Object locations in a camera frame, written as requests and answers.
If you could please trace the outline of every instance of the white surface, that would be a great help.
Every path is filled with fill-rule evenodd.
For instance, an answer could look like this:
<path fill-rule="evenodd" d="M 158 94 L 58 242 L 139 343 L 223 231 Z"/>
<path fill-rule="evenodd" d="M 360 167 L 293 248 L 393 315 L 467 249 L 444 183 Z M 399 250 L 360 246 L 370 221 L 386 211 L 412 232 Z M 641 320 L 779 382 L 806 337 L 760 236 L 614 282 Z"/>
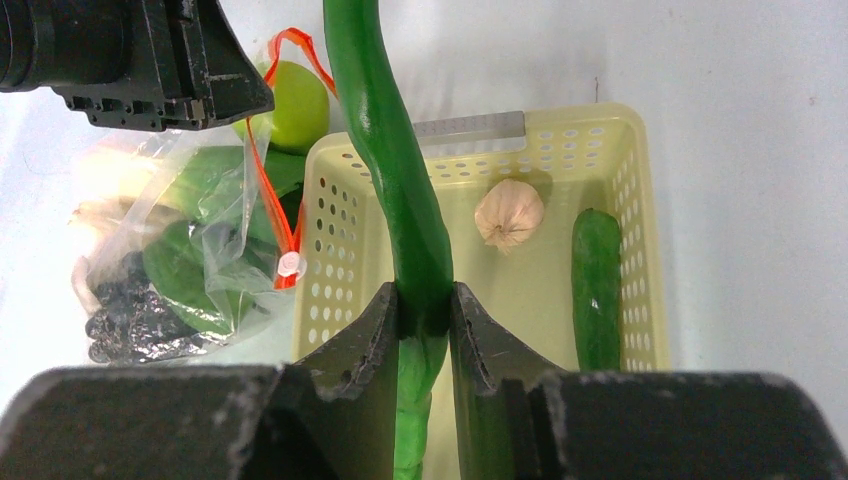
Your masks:
<path fill-rule="evenodd" d="M 222 3 L 250 51 L 321 36 L 319 2 Z M 414 121 L 593 102 L 596 78 L 639 112 L 675 365 L 788 375 L 848 444 L 848 2 L 382 3 Z M 85 358 L 56 256 L 70 155 L 102 134 L 50 91 L 0 96 L 0 407 Z"/>

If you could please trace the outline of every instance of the green cucumber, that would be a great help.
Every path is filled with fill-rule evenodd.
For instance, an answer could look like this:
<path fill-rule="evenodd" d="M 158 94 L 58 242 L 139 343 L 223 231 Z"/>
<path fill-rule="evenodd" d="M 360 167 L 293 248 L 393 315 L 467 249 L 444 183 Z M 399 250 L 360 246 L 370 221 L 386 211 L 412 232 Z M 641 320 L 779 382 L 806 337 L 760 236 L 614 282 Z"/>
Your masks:
<path fill-rule="evenodd" d="M 571 291 L 580 370 L 621 368 L 621 228 L 615 218 L 588 209 L 574 222 Z"/>

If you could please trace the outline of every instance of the garlic bulb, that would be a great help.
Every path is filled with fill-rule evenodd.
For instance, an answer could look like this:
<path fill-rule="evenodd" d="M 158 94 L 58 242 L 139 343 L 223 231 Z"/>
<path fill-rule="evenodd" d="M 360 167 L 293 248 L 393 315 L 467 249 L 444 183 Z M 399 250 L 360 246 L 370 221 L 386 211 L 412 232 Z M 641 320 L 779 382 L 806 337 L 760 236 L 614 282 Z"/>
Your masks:
<path fill-rule="evenodd" d="M 528 183 L 506 179 L 495 185 L 474 211 L 486 245 L 503 253 L 527 241 L 545 216 L 545 206 Z"/>

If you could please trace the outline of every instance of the plastic bag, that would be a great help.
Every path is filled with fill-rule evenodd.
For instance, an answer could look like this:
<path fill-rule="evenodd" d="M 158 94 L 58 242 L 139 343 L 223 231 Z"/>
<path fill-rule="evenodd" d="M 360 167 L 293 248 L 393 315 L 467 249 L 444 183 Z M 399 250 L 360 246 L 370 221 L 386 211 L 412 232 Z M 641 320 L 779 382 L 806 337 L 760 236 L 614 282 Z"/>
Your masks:
<path fill-rule="evenodd" d="M 253 133 L 274 193 L 300 188 L 305 158 L 269 153 L 269 132 Z M 106 151 L 125 171 L 105 179 L 124 190 L 84 203 L 74 219 L 97 237 L 73 278 L 90 316 L 92 361 L 170 360 L 243 339 L 242 331 L 260 332 L 287 294 L 274 288 L 280 245 L 259 199 L 253 146 L 221 128 L 152 135 L 135 150 L 113 142 L 94 151 L 91 163 Z M 133 175 L 150 171 L 140 192 L 127 187 Z"/>
<path fill-rule="evenodd" d="M 86 333 L 94 362 L 194 363 L 193 355 L 214 350 L 227 352 L 212 355 L 212 361 L 255 361 L 258 356 L 244 355 L 244 349 L 267 350 L 268 345 L 280 352 L 277 362 L 290 360 L 293 299 L 284 289 L 305 269 L 296 255 L 305 156 L 304 151 L 280 153 L 287 150 L 277 140 L 269 150 L 271 129 L 287 122 L 312 132 L 314 143 L 327 128 L 316 113 L 328 115 L 328 109 L 326 94 L 321 105 L 303 104 L 310 95 L 298 92 L 311 92 L 313 99 L 322 95 L 314 82 L 295 89 L 304 88 L 298 83 L 300 67 L 287 63 L 280 73 L 285 42 L 303 52 L 335 95 L 311 37 L 289 28 L 272 38 L 255 62 L 266 65 L 270 86 L 279 83 L 278 108 L 235 125 L 244 141 L 227 127 L 184 134 L 128 132 L 95 147 L 83 163 L 95 195 L 80 205 L 72 222 L 89 233 L 83 240 L 88 253 L 77 262 L 72 283 L 90 317 Z M 281 92 L 281 86 L 292 90 Z M 308 151 L 311 145 L 300 146 Z M 269 323 L 275 336 L 284 335 L 282 341 L 244 341 L 265 336 L 258 334 Z M 244 349 L 219 348 L 235 342 Z"/>

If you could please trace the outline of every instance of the yellow basket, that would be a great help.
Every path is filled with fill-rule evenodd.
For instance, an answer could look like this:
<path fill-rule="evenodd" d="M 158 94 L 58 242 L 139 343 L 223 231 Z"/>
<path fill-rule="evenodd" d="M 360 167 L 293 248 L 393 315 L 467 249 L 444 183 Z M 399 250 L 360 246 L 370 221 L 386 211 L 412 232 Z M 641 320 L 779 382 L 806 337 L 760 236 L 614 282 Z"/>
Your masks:
<path fill-rule="evenodd" d="M 576 370 L 571 299 L 571 232 L 596 208 L 621 225 L 622 365 L 669 367 L 662 268 L 645 129 L 617 104 L 467 117 L 416 125 L 422 147 L 523 137 L 524 148 L 427 160 L 453 249 L 457 281 L 489 314 L 557 365 Z M 474 209 L 497 182 L 532 184 L 545 218 L 524 244 L 502 255 L 483 244 Z M 302 358 L 355 319 L 393 279 L 383 212 L 368 170 L 347 134 L 309 153 L 302 254 L 308 272 L 297 291 L 294 357 Z M 433 390 L 425 478 L 459 478 L 450 359 Z"/>

